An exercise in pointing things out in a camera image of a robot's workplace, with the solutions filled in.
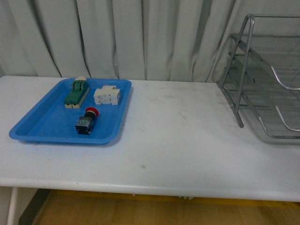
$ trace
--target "yellow floor strip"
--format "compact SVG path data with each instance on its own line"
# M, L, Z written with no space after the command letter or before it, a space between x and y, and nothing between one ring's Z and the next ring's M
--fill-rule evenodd
M300 209L300 202L223 199L223 198L198 198L198 197L189 200L189 199L179 198L176 196L160 196L160 195L134 195L133 196L131 194L68 191L68 190L52 190L52 192L59 195L75 195L75 196L82 196L82 197L127 199L127 200L153 201L153 202L180 202L180 203L186 202L186 203L201 203L201 204L215 204L215 205L239 205L239 206Z

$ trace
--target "white circuit breaker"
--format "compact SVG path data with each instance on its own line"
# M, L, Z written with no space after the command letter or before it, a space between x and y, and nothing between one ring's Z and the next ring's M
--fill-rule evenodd
M97 105L118 105L120 97L120 89L116 89L116 86L103 86L101 89L96 89L94 94L94 100Z

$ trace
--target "blue plastic tray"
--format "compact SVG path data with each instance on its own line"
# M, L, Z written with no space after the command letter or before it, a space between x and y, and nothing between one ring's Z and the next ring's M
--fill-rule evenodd
M9 132L12 139L32 142L105 144L118 134L131 82L127 80L87 79L90 91L79 109L67 109L64 99L74 79L59 82ZM94 92L104 85L120 89L119 105L96 105ZM100 115L90 135L77 134L75 125L85 109L93 106Z

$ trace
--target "white curtain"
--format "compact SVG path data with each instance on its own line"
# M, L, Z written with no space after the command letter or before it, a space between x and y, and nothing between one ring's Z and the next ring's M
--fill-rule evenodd
M0 75L215 82L248 13L299 15L300 1L1 0Z

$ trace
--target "table leg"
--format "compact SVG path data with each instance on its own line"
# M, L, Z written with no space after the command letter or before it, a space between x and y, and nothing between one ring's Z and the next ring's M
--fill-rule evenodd
M10 198L7 225L14 225L15 211L16 211L17 200L18 200L18 191L19 191L18 187L13 187L11 198Z

